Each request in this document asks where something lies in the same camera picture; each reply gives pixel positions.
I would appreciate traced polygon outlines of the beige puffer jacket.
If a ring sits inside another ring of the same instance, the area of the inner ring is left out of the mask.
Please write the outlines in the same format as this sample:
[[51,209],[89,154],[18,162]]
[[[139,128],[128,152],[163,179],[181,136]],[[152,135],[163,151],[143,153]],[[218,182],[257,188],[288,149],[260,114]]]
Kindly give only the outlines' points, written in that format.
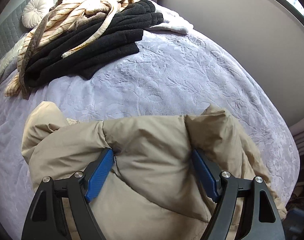
[[[35,193],[44,177],[60,180],[84,171],[104,148],[113,150],[114,163],[89,206],[106,239],[202,239],[216,203],[196,175],[194,149],[236,178],[262,177],[281,221],[287,214],[259,149],[225,109],[78,122],[44,101],[26,120],[22,155]],[[71,239],[81,239],[69,200],[62,201]],[[239,198],[227,239],[235,239],[242,207]]]

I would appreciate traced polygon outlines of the white patterned pillow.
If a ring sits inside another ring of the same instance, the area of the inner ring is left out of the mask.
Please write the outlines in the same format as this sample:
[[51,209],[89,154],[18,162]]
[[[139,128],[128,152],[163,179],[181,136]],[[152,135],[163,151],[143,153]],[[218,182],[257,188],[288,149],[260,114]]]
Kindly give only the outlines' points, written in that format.
[[0,78],[4,74],[6,68],[10,63],[17,57],[18,51],[24,42],[24,37],[20,38],[19,41],[15,43],[12,49],[10,49],[1,59],[0,59]]

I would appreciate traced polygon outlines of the lavender embossed bedspread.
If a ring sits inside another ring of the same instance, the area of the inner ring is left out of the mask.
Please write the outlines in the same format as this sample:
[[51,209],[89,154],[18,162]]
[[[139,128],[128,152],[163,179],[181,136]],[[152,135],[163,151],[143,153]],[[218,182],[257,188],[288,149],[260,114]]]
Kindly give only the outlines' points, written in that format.
[[285,121],[238,61],[197,31],[146,30],[136,45],[138,53],[106,64],[91,79],[62,76],[36,87],[28,100],[4,95],[16,61],[6,68],[0,78],[0,223],[12,239],[22,235],[35,192],[22,155],[24,127],[44,101],[78,122],[225,109],[259,149],[271,189],[286,205],[298,178],[298,152]]

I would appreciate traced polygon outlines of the black fleece garment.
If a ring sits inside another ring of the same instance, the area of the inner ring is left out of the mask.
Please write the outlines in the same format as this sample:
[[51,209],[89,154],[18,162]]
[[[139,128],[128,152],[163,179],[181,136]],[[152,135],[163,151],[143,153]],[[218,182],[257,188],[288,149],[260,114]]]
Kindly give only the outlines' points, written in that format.
[[24,84],[31,88],[39,87],[65,75],[80,75],[89,80],[106,64],[138,53],[136,42],[143,38],[143,30],[163,21],[162,13],[156,11],[151,1],[141,0],[115,14],[100,38],[63,57],[63,53],[79,46],[94,34],[103,20],[88,22],[61,35],[34,54],[26,66]]

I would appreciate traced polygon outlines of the round cream pleated cushion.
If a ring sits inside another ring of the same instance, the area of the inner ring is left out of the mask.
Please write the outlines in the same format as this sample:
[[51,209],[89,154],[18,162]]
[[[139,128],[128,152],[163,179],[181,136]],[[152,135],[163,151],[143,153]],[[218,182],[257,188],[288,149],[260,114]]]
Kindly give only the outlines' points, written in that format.
[[54,0],[30,0],[23,9],[21,20],[24,27],[36,27],[54,6]]

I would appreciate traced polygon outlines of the cream striped fuzzy garment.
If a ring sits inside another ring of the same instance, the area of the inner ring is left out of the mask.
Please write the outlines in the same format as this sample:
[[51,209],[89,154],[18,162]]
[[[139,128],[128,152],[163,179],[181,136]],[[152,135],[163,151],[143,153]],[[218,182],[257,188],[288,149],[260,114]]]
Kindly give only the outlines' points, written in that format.
[[97,40],[106,31],[117,12],[121,12],[128,5],[138,1],[140,0],[57,0],[41,22],[20,43],[17,55],[18,73],[8,83],[4,95],[11,97],[22,92],[23,97],[27,98],[28,88],[23,77],[27,63],[34,52],[57,39],[64,32],[80,25],[86,15],[90,18],[95,18],[97,14],[104,15],[102,26],[80,45],[64,52],[61,55],[62,58],[72,55]]

